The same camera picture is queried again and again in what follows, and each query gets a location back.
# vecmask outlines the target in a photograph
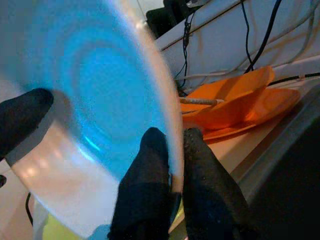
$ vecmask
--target orange plastic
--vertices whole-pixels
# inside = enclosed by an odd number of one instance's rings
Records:
[[[288,112],[299,99],[300,93],[297,90],[268,88],[263,91],[252,111],[243,122],[220,130],[205,130],[203,139],[218,139],[253,128],[282,113]]]
[[[201,99],[221,99],[225,102],[217,106],[181,104],[185,125],[197,125],[206,129],[228,128],[243,121],[252,110],[257,99],[275,74],[270,66],[248,72],[244,75],[205,84],[188,97]]]

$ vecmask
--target white cable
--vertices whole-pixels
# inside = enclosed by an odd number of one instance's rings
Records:
[[[282,38],[283,36],[289,34],[290,32],[292,32],[293,30],[295,30],[296,28],[298,28],[300,25],[302,25],[303,23],[305,23],[310,17],[312,17],[314,15],[314,11],[316,10],[316,8],[318,7],[318,5],[320,4],[320,0],[317,0],[315,2],[313,2],[313,4],[311,5],[309,11],[294,25],[287,27],[285,30],[283,30],[281,33],[279,33],[278,35],[272,37],[271,39],[269,39],[269,41],[267,42],[267,44],[271,44],[275,41],[277,41],[278,39]],[[255,54],[257,51],[259,50],[259,48],[255,49],[254,51],[250,52],[250,55]],[[183,80],[183,79],[191,79],[191,78],[197,78],[197,77],[217,77],[217,76],[225,76],[228,75],[230,73],[233,73],[235,71],[238,71],[239,68],[242,66],[242,64],[244,64],[246,61],[248,60],[247,57],[245,57],[240,64],[238,64],[236,67],[234,67],[233,69],[229,70],[229,71],[213,71],[210,73],[203,73],[203,74],[193,74],[193,75],[187,75],[184,76],[182,78],[179,78],[179,80]]]

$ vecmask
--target white wall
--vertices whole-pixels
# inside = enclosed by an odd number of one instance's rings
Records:
[[[276,0],[246,0],[245,8],[250,24],[249,50],[258,48],[264,38],[272,9]],[[214,15],[238,4],[237,0],[213,0],[200,8],[193,19],[191,30],[206,22]],[[309,0],[282,0],[270,38],[284,28],[299,20],[310,7]],[[293,57],[302,47],[308,20],[292,33],[268,45],[255,67],[284,63]],[[183,35],[184,23],[181,22],[165,35],[156,40],[159,49],[167,61],[169,69],[175,75],[184,64],[182,40],[166,48]],[[304,59],[320,55],[320,6],[316,10],[313,34],[306,52],[299,58]],[[190,37],[188,52],[188,75],[204,74],[213,71],[232,69],[246,56],[246,24],[241,5],[228,10],[205,26],[196,30]],[[314,70],[320,72],[320,66]],[[186,87],[196,85],[201,79],[193,79]]]
[[[143,20],[147,20],[146,14],[149,10],[164,7],[163,0],[127,0],[127,2],[136,16]]]

